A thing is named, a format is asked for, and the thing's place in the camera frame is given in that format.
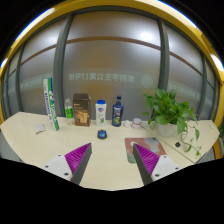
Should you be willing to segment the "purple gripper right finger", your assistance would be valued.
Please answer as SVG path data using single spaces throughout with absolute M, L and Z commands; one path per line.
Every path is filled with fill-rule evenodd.
M 180 170 L 180 167 L 167 155 L 159 156 L 138 144 L 133 145 L 133 155 L 144 185 Z

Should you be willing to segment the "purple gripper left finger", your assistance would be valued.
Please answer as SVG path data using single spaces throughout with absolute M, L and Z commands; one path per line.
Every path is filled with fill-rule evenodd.
M 57 154 L 43 166 L 43 169 L 79 185 L 91 154 L 91 144 L 87 143 L 66 155 Z

